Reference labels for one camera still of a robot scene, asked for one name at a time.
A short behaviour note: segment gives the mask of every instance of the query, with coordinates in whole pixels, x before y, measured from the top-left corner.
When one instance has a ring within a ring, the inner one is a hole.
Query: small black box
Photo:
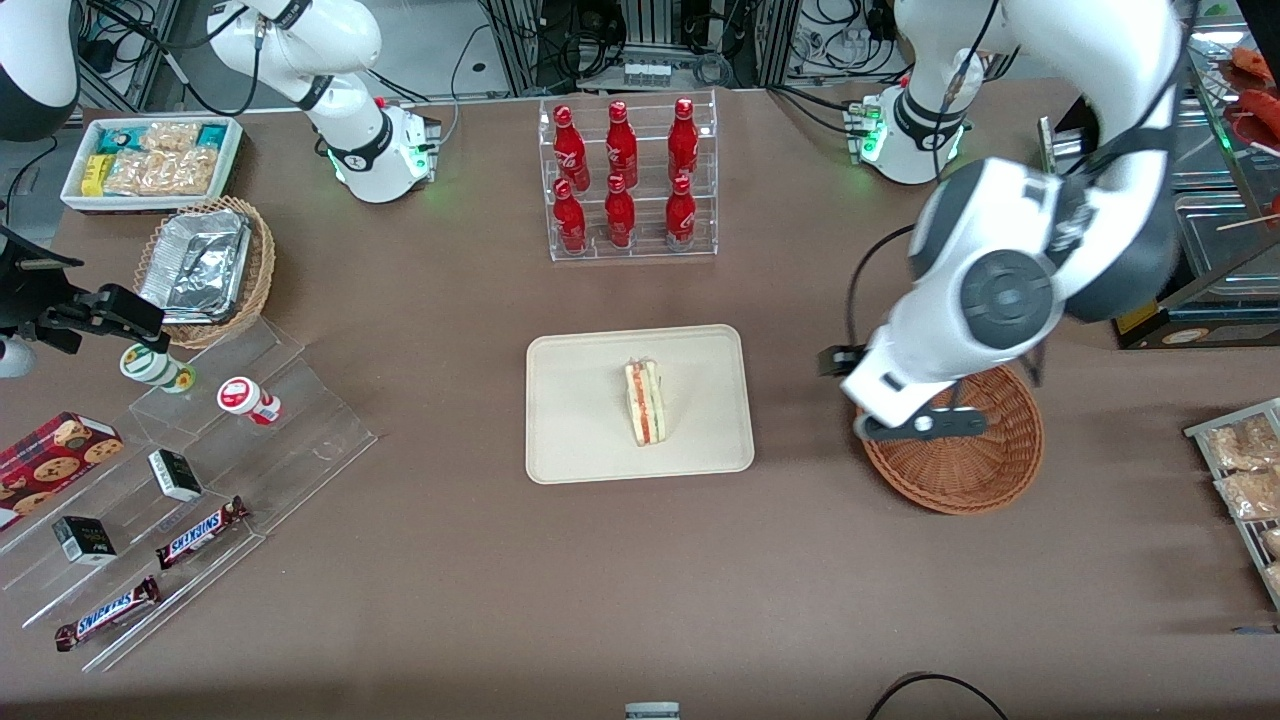
[[[160,492],[183,502],[200,500],[201,487],[187,459],[172,450],[157,450],[147,456],[151,474],[160,483]]]
[[[111,538],[100,520],[64,515],[54,523],[54,536],[63,546],[67,560],[81,565],[105,565],[115,557]]]

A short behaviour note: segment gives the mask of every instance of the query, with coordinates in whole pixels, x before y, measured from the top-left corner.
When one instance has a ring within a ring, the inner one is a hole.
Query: brown woven basket
[[[977,515],[1014,502],[1044,455],[1044,424],[1030,391],[1007,366],[965,378],[961,405],[987,416],[977,437],[863,441],[872,465],[911,501],[948,515]],[[938,393],[946,405],[951,391]]]
[[[165,332],[179,347],[200,350],[209,347],[214,341],[228,336],[253,320],[266,305],[266,296],[271,291],[271,273],[275,270],[275,240],[271,237],[271,228],[266,227],[262,215],[252,205],[237,197],[219,197],[211,202],[201,202],[191,208],[178,210],[186,215],[198,215],[218,210],[236,210],[253,222],[253,236],[250,240],[250,256],[244,261],[244,278],[241,281],[241,295],[238,309],[230,320],[220,325],[165,325]],[[160,227],[151,233],[151,242],[142,251],[142,260],[138,269],[133,272],[133,291],[142,288],[142,281],[147,277],[147,268],[151,266],[151,252],[155,251],[156,240],[160,237]]]

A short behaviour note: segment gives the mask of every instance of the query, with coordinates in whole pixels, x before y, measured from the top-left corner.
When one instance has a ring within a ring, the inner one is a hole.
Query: coca-cola bottle
[[[667,174],[672,182],[681,174],[694,177],[698,169],[698,126],[694,124],[694,101],[676,100],[676,122],[667,136]]]
[[[623,176],[609,176],[609,196],[604,199],[604,214],[609,218],[609,242],[614,247],[631,247],[636,229],[636,204],[627,192]]]
[[[556,178],[553,188],[556,204],[552,205],[552,214],[556,215],[561,245],[564,246],[564,252],[581,255],[586,252],[586,215],[582,214],[582,205],[573,197],[573,187],[567,179]]]
[[[557,105],[552,115],[556,118],[556,163],[561,177],[573,183],[577,192],[586,192],[591,186],[591,173],[586,169],[586,143],[573,127],[573,111],[568,105]]]
[[[698,204],[689,193],[689,176],[677,176],[667,199],[667,246],[676,252],[689,250],[694,242],[694,213]]]
[[[604,147],[609,152],[609,173],[621,174],[627,187],[635,187],[640,182],[636,131],[627,122],[627,104],[621,100],[609,102],[609,135]]]

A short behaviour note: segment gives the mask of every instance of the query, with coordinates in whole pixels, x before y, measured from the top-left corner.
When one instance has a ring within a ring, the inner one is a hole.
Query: brown tablecloth
[[[1180,433],[1280,395],[1275,352],[1124,354],[1065,323],[1036,393],[1039,479],[992,515],[920,510],[850,442],[814,354],[842,340],[854,263],[929,188],[850,167],[764,92],[718,97],[719,256],[614,268],[547,258],[535,102],[466,106],[439,182],[385,206],[334,182],[302,114],[246,115],[236,191],[278,245],[266,314],[381,441],[108,674],[0,611],[5,717],[585,720],[677,700],[690,720],[835,719],[913,670],[1023,719],[1280,716],[1280,638],[1229,634],[1271,620],[1266,596]],[[1036,118],[1073,99],[988,86],[965,155],[1029,159]],[[128,281],[155,222],[68,213],[55,247],[87,261],[81,284]],[[904,254],[865,277],[868,331],[909,287]],[[751,469],[525,477],[530,341],[703,323],[742,336]],[[0,386],[0,439],[123,411],[140,387],[120,348],[41,350]],[[918,687],[883,717],[929,711],[983,712]]]

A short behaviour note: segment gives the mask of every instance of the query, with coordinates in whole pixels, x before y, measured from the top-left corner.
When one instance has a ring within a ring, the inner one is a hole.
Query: white tray
[[[214,165],[214,177],[209,183],[209,191],[204,195],[163,195],[148,197],[102,196],[86,197],[81,195],[81,181],[84,179],[84,165],[90,155],[97,149],[99,140],[106,131],[128,127],[147,126],[154,122],[166,123],[200,123],[205,126],[227,126],[227,135],[223,145],[218,149],[218,164]],[[187,208],[200,202],[210,202],[221,197],[230,179],[232,168],[236,164],[236,152],[239,150],[241,124],[232,118],[218,118],[214,115],[157,115],[141,118],[116,118],[106,120],[93,120],[84,128],[79,150],[76,151],[76,160],[63,182],[61,200],[73,209],[86,214],[109,213],[155,213]]]
[[[637,447],[622,368],[658,363],[667,441]],[[529,346],[525,471],[541,484],[740,473],[755,443],[728,325],[547,336]]]

